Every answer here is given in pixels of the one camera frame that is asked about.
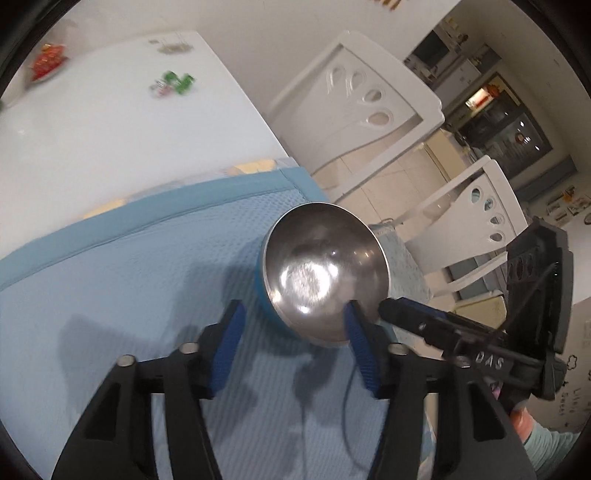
chair backrest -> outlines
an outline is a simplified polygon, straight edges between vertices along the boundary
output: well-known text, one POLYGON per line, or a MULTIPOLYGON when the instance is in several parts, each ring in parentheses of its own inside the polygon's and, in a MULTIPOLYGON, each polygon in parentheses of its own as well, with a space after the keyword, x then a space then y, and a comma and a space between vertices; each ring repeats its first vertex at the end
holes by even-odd
POLYGON ((425 135, 443 121, 441 102, 401 61, 357 32, 341 34, 265 114, 282 145, 310 174, 433 116, 425 135))
POLYGON ((499 164, 488 159, 482 170, 439 219, 406 242, 423 273, 501 249, 527 227, 499 164))

blue gripper pad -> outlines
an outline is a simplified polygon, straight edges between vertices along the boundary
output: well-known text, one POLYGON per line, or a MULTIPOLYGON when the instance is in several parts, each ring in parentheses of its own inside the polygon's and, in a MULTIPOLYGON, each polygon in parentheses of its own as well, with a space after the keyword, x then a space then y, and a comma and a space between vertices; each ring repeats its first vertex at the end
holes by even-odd
POLYGON ((345 306, 345 329, 351 343, 353 354, 363 377, 363 383, 373 395, 377 395, 380 386, 378 360, 372 352, 369 339, 367 338, 360 322, 365 319, 358 318, 352 302, 345 306))
POLYGON ((429 307, 428 305, 424 305, 422 303, 407 299, 405 297, 400 297, 398 299, 398 301, 400 303, 402 303, 403 305, 406 305, 408 307, 412 307, 413 309, 418 310, 419 312, 422 312, 422 313, 426 313, 427 315, 430 315, 432 317, 440 318, 443 320, 447 319, 447 314, 442 310, 434 309, 432 307, 429 307))
POLYGON ((224 314, 224 319, 220 323, 227 321, 228 324, 222 333, 221 340, 212 359, 211 377, 209 379, 209 389, 216 395, 226 386, 226 381, 232 369, 232 362, 236 355, 238 343, 242 337, 246 323, 246 308, 241 301, 232 301, 224 314))

person's hand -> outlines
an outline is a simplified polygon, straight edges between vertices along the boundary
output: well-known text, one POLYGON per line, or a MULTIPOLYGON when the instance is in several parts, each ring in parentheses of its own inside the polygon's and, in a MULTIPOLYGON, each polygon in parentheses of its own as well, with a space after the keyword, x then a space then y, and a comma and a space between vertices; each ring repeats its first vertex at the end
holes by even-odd
POLYGON ((534 429, 534 418, 527 411, 527 408, 512 411, 510 418, 517 435, 525 443, 534 429))

white table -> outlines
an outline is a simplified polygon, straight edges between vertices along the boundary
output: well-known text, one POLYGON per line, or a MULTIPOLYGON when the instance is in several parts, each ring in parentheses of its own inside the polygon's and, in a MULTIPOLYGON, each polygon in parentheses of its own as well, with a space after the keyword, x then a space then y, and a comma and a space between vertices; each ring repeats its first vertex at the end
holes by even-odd
POLYGON ((86 212, 158 185, 287 156, 254 105, 197 32, 151 35, 70 60, 0 112, 0 258, 86 212), (196 81, 154 98, 167 70, 196 81))

person's arm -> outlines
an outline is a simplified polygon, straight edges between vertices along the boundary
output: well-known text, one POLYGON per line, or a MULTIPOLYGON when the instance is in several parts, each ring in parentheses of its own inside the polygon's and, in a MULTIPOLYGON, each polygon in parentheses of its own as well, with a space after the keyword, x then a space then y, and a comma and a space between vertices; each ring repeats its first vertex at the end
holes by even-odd
POLYGON ((513 412, 511 421, 540 480, 552 473, 579 438, 578 433, 551 432, 536 422, 527 409, 513 412))

